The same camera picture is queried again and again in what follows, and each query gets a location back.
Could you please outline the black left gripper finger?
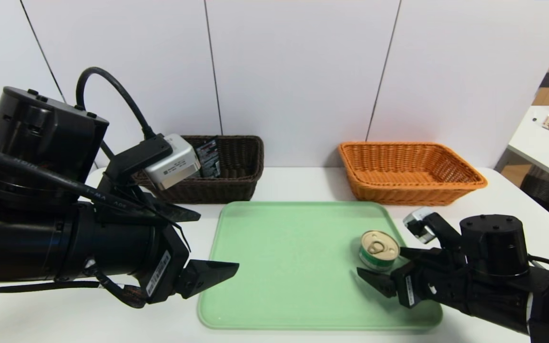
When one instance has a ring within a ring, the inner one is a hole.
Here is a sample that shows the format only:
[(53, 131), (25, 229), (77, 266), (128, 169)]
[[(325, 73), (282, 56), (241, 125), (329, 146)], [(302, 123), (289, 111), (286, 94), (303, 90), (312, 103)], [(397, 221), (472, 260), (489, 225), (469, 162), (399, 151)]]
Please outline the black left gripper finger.
[(233, 278), (239, 267), (234, 262), (191, 259), (177, 278), (177, 294), (184, 299), (193, 297)]
[(200, 213), (176, 204), (161, 200), (152, 200), (151, 204), (156, 212), (173, 222), (196, 222), (201, 218)]

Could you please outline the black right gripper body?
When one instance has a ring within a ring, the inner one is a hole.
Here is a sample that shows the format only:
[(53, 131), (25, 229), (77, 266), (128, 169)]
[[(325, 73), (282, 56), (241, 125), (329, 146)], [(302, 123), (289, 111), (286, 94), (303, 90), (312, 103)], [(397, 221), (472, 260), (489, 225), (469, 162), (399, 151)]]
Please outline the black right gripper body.
[(470, 315), (471, 273), (473, 263), (461, 252), (442, 249), (441, 264), (409, 261), (391, 272), (399, 303), (412, 309), (431, 300)]

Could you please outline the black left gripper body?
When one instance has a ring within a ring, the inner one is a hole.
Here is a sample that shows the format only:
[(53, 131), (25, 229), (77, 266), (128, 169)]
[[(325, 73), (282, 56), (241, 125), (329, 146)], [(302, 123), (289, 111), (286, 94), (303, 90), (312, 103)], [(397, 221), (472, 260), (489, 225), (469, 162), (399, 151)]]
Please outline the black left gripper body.
[(189, 249), (176, 224), (149, 209), (79, 204), (74, 222), (74, 286), (101, 288), (126, 305), (164, 302)]

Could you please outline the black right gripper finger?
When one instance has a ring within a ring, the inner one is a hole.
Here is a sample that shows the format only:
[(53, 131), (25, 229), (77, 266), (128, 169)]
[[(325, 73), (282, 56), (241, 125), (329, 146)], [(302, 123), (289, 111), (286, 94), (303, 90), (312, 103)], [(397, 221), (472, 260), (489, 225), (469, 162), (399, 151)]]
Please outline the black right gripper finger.
[(410, 248), (410, 247), (401, 247), (400, 256), (408, 259), (414, 263), (422, 264), (441, 264), (440, 255), (442, 250), (440, 248)]
[(363, 281), (379, 291), (384, 297), (392, 298), (397, 296), (396, 284), (390, 276), (360, 267), (357, 267), (356, 271)]

